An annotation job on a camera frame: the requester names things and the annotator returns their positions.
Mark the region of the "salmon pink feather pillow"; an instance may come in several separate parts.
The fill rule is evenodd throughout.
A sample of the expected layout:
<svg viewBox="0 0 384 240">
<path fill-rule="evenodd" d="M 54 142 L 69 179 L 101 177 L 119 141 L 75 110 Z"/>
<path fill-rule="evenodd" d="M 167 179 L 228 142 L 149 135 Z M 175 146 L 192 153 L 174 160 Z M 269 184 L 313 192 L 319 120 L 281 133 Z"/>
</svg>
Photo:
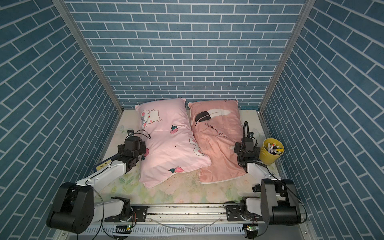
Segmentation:
<svg viewBox="0 0 384 240">
<path fill-rule="evenodd" d="M 211 165 L 200 169 L 201 184 L 237 179 L 246 174 L 238 165 L 236 143 L 243 137 L 237 100 L 188 103 L 193 135 Z"/>
</svg>

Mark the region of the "light pink cartoon pillow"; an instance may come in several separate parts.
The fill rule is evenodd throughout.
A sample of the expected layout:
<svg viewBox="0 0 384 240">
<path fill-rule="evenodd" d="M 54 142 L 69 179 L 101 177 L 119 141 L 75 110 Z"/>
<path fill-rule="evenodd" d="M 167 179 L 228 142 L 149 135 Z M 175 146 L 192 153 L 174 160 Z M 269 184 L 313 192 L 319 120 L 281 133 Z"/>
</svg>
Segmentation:
<svg viewBox="0 0 384 240">
<path fill-rule="evenodd" d="M 137 105 L 139 126 L 151 137 L 140 165 L 139 181 L 153 188 L 175 174 L 188 173 L 212 164 L 192 132 L 183 98 Z"/>
</svg>

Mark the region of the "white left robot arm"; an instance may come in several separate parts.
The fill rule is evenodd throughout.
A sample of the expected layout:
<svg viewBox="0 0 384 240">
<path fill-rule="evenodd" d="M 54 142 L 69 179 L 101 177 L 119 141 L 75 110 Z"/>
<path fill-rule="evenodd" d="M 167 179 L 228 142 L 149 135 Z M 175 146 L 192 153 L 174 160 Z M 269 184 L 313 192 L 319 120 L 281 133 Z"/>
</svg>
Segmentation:
<svg viewBox="0 0 384 240">
<path fill-rule="evenodd" d="M 101 197 L 103 188 L 135 167 L 146 153 L 146 143 L 140 137 L 130 135 L 118 145 L 117 154 L 99 163 L 100 170 L 75 183 L 63 183 L 48 214 L 47 226 L 80 234 L 92 223 L 103 223 L 104 220 L 134 223 L 136 214 L 129 199 L 112 197 L 108 201 L 101 199 L 99 204 L 94 200 Z"/>
</svg>

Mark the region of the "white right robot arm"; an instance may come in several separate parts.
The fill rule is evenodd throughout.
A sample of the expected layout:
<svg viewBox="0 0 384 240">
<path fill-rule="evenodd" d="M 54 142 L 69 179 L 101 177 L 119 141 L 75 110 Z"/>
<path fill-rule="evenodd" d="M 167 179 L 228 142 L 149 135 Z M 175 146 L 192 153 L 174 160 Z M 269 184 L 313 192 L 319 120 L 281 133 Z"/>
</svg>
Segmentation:
<svg viewBox="0 0 384 240">
<path fill-rule="evenodd" d="M 240 167 L 257 180 L 253 191 L 260 194 L 258 197 L 245 198 L 243 209 L 261 216 L 267 225 L 302 223 L 300 199 L 293 181 L 277 177 L 268 168 L 268 165 L 284 153 L 282 143 L 275 139 L 266 139 L 262 147 L 258 148 L 254 140 L 251 137 L 242 137 L 234 150 Z"/>
</svg>

